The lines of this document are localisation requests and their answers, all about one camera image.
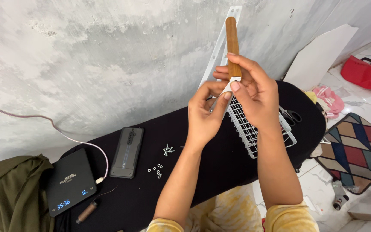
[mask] olive green fabric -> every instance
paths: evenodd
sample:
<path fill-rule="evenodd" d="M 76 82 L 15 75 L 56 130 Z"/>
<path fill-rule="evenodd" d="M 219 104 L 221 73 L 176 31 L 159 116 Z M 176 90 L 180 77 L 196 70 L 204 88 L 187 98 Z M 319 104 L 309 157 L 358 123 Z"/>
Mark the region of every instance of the olive green fabric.
<path fill-rule="evenodd" d="M 47 157 L 17 156 L 0 162 L 0 232 L 52 232 L 43 171 L 53 168 Z"/>

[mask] doormat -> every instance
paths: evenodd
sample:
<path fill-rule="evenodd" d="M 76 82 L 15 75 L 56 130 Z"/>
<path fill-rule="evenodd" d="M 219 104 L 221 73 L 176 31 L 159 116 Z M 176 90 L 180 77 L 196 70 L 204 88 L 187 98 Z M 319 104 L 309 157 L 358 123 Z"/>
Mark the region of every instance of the doormat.
<path fill-rule="evenodd" d="M 324 136 L 331 144 L 322 144 L 317 161 L 341 180 L 351 193 L 362 194 L 371 185 L 371 124 L 355 113 L 349 113 Z"/>

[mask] red bag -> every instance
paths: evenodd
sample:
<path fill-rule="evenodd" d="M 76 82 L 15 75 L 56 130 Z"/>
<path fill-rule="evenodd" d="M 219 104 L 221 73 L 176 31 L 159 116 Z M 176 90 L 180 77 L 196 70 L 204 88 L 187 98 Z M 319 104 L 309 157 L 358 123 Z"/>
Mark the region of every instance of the red bag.
<path fill-rule="evenodd" d="M 371 59 L 362 58 L 359 60 L 354 56 L 346 61 L 340 74 L 343 78 L 353 84 L 366 89 L 371 89 L 371 64 L 364 62 L 367 60 L 371 63 Z"/>

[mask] gray wall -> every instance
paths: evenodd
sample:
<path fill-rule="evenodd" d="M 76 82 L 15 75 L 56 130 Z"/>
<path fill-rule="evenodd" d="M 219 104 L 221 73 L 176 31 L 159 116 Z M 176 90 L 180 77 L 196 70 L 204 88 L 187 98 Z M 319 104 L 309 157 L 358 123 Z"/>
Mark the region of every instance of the gray wall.
<path fill-rule="evenodd" d="M 80 140 L 183 108 L 233 5 L 241 54 L 276 79 L 341 24 L 360 27 L 346 52 L 371 42 L 371 0 L 0 0 L 0 108 Z M 74 145 L 48 121 L 0 114 L 0 160 Z"/>

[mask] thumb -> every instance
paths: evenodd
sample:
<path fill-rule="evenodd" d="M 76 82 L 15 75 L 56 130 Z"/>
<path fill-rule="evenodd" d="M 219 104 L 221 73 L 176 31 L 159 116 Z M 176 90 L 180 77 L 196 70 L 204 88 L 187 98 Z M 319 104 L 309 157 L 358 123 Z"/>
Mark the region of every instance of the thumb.
<path fill-rule="evenodd" d="M 214 110 L 211 113 L 211 116 L 216 119 L 222 120 L 230 98 L 231 98 L 231 92 L 224 92 L 222 95 L 220 95 L 219 98 L 217 99 L 217 104 L 214 107 Z"/>
<path fill-rule="evenodd" d="M 238 102 L 243 108 L 251 108 L 253 106 L 253 100 L 250 97 L 246 87 L 238 81 L 233 81 L 230 84 L 231 90 L 233 90 Z"/>

